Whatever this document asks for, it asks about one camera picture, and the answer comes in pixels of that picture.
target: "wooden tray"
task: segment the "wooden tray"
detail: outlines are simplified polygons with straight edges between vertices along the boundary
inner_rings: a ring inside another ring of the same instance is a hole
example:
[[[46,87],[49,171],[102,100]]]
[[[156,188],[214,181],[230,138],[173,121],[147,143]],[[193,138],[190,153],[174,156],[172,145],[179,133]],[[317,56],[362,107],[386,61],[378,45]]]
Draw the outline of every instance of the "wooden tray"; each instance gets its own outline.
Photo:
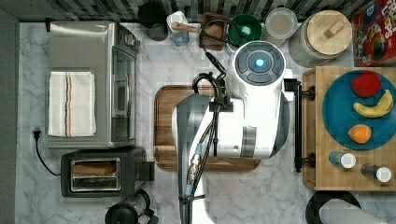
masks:
[[[213,95],[212,87],[200,88],[203,94]],[[191,86],[164,86],[157,91],[154,110],[154,157],[157,165],[168,171],[177,170],[177,152],[172,137],[172,112],[176,105],[193,94]],[[261,160],[246,158],[209,157],[206,171],[243,172],[256,169]]]
[[[303,90],[315,86],[315,101],[303,98],[303,157],[316,154],[316,168],[303,167],[304,183],[315,190],[396,191],[396,135],[385,145],[372,150],[353,150],[339,144],[328,132],[322,118],[322,103],[327,89],[341,75],[353,70],[370,70],[396,83],[396,68],[316,67],[303,76]],[[350,170],[336,167],[329,162],[332,151],[345,151],[356,157],[356,165]],[[369,179],[361,174],[364,163],[383,165],[392,171],[387,184]]]

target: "blue plate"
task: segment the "blue plate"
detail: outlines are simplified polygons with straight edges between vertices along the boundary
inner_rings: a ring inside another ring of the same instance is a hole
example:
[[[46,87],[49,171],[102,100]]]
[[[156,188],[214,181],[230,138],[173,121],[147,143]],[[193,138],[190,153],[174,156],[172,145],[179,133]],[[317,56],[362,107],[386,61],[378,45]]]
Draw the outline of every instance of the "blue plate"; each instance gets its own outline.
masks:
[[[396,100],[396,90],[389,80],[378,74],[382,82],[381,91],[373,97],[359,97],[353,92],[350,84],[352,79],[362,72],[348,72],[334,81],[324,96],[322,116],[327,130],[341,145],[357,150],[369,150],[384,145],[396,133],[396,106],[383,117],[367,119],[355,111],[353,104],[358,102],[368,106],[376,105],[385,90],[389,90],[393,100]],[[365,124],[373,132],[365,144],[353,142],[347,134],[349,129],[357,124]]]

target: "power cord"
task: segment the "power cord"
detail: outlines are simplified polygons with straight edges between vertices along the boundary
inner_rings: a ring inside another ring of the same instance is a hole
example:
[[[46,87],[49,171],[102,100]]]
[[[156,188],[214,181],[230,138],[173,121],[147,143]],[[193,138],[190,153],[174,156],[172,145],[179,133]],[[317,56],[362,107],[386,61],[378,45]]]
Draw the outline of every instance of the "power cord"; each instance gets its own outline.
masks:
[[[53,172],[50,170],[50,168],[47,166],[47,164],[44,163],[43,159],[41,158],[40,152],[38,151],[38,138],[40,138],[40,134],[41,134],[41,131],[39,131],[39,130],[33,131],[33,135],[35,136],[35,152],[37,153],[38,158],[40,159],[40,161],[41,161],[41,163],[43,164],[43,166],[44,166],[52,175],[55,175],[55,176],[61,175],[61,174],[55,174],[55,173],[53,173]]]

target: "bottle cap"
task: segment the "bottle cap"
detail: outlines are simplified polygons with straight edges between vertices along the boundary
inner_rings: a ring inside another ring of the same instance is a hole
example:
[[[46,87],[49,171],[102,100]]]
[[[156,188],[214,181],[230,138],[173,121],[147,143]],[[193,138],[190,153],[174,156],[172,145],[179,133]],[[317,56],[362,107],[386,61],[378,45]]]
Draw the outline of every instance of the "bottle cap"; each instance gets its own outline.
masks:
[[[356,164],[356,158],[354,155],[350,153],[346,153],[341,157],[341,165],[343,165],[345,168],[350,169],[354,167]]]
[[[386,183],[392,178],[392,171],[387,167],[381,167],[376,171],[376,178],[382,183]]]

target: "striped towel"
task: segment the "striped towel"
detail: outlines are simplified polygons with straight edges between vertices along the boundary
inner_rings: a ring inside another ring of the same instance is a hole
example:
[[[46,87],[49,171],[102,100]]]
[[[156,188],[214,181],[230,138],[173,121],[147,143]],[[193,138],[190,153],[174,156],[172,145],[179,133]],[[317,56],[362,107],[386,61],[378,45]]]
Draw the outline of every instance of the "striped towel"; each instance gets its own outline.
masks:
[[[91,72],[51,72],[49,77],[49,135],[93,136],[95,84]]]

